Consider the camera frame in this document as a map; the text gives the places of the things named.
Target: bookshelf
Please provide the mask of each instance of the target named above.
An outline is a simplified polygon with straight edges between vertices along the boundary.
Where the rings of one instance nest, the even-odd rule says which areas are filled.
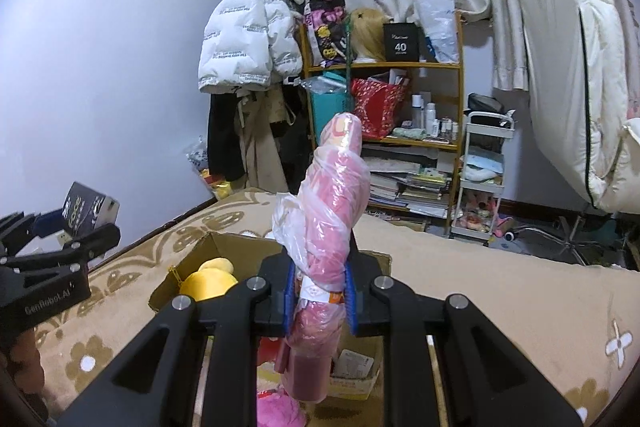
[[[460,167],[460,155],[463,150],[463,140],[462,140],[462,123],[463,123],[463,111],[465,107],[465,65],[464,65],[464,57],[463,57],[463,45],[462,45],[462,19],[460,17],[460,13],[456,12],[456,29],[458,33],[458,55],[460,56],[460,62],[458,64],[441,64],[439,62],[358,62],[356,64],[351,64],[351,70],[353,76],[353,71],[358,70],[388,70],[390,68],[401,68],[403,70],[417,69],[417,68],[427,68],[427,69],[435,69],[435,70],[449,70],[452,74],[456,76],[457,82],[457,95],[441,95],[437,93],[433,93],[431,98],[435,103],[447,103],[456,107],[456,113],[458,118],[458,125],[460,131],[458,132],[458,140],[455,143],[447,143],[447,142],[439,142],[436,140],[411,140],[406,138],[395,138],[395,137],[385,137],[382,139],[371,139],[365,138],[363,142],[374,142],[380,143],[383,145],[402,145],[402,146],[414,146],[414,147],[430,147],[436,148],[439,150],[443,150],[446,152],[455,153],[456,158],[454,162],[454,170],[451,181],[451,187],[449,190],[449,201],[447,205],[447,219],[445,225],[445,234],[449,233],[451,219],[453,211],[456,206],[456,195],[458,192],[458,185],[460,181],[459,177],[459,167]],[[344,64],[336,64],[335,66],[330,66],[328,68],[323,68],[321,66],[314,66],[311,54],[311,48],[309,46],[307,36],[306,36],[306,28],[301,26],[300,28],[300,48],[302,50],[302,77],[309,78],[314,74],[322,73],[323,71],[336,71],[336,70],[345,70],[346,65]],[[310,117],[310,130],[311,130],[311,141],[313,148],[316,147],[316,136],[320,130],[314,129],[314,118],[313,118],[313,107],[311,104],[311,98],[307,93],[306,97],[308,112]],[[372,204],[369,206],[374,208],[382,208],[385,210],[398,210],[396,207],[380,205],[380,204]],[[414,214],[410,210],[404,210],[409,214]]]

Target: wall outlet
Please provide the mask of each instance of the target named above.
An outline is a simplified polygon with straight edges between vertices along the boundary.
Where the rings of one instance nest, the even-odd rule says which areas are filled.
[[[64,246],[65,246],[65,243],[66,243],[67,241],[71,241],[71,239],[72,239],[72,238],[71,238],[71,236],[70,236],[70,235],[68,235],[68,233],[66,233],[66,232],[63,230],[62,232],[58,232],[58,233],[56,234],[56,239],[57,239],[57,240],[58,240],[58,242],[60,243],[60,246],[61,246],[61,247],[64,247]]]

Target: white utility cart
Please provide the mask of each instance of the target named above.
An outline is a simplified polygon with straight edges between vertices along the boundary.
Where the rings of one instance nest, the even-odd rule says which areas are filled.
[[[485,123],[495,121],[495,125],[487,125]],[[465,120],[465,160],[469,154],[469,143],[471,141],[471,135],[477,134],[482,136],[494,136],[498,138],[502,138],[501,145],[504,143],[504,140],[513,138],[514,134],[514,122],[513,118],[507,116],[505,114],[498,114],[494,112],[484,112],[484,111],[473,111],[466,116]],[[454,220],[451,225],[450,235],[464,235],[466,237],[472,237],[474,239],[481,239],[485,243],[491,239],[494,234],[495,221],[498,216],[498,211],[500,209],[500,203],[502,202],[502,192],[504,191],[504,179],[505,174],[504,168],[502,169],[502,182],[500,184],[496,183],[487,183],[487,182],[473,182],[469,180],[465,180],[465,168],[463,167],[460,171],[460,190],[458,192],[458,204],[456,205],[456,211],[454,214]],[[477,190],[479,192],[488,192],[492,194],[494,197],[498,198],[498,202],[495,205],[494,214],[491,219],[491,226],[487,232],[481,232],[480,230],[471,230],[465,227],[460,227],[460,217],[463,212],[461,208],[462,204],[462,193],[465,189]]]

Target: white label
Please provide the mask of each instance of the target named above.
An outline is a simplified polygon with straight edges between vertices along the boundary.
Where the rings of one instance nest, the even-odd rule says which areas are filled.
[[[305,275],[302,278],[302,286],[300,286],[300,298],[314,302],[329,302],[331,293],[323,290],[320,286],[316,286],[314,282]]]
[[[373,367],[373,359],[349,349],[343,349],[335,364],[333,377],[367,378]]]

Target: finger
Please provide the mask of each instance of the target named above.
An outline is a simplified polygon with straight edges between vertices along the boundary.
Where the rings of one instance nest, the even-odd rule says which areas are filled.
[[[37,352],[35,330],[28,330],[18,336],[14,347],[11,349],[10,356],[17,363],[30,362]]]
[[[44,369],[37,363],[30,363],[15,374],[15,384],[26,394],[40,394],[44,389]]]

